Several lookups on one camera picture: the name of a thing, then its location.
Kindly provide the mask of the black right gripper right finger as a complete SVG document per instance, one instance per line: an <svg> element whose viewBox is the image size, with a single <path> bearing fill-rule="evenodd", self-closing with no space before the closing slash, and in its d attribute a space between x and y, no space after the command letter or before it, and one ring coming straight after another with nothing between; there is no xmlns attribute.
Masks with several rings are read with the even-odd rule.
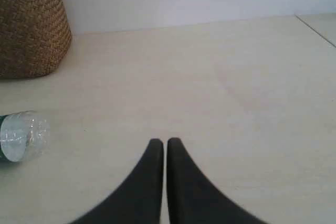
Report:
<svg viewBox="0 0 336 224"><path fill-rule="evenodd" d="M264 223L219 191L177 137L167 142L167 205L170 223Z"/></svg>

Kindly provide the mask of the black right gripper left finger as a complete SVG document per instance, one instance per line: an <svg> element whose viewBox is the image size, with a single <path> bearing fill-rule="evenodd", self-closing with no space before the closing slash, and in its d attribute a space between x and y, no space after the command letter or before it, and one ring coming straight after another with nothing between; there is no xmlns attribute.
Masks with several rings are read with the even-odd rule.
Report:
<svg viewBox="0 0 336 224"><path fill-rule="evenodd" d="M154 138L121 185L73 223L159 223L163 171L163 143Z"/></svg>

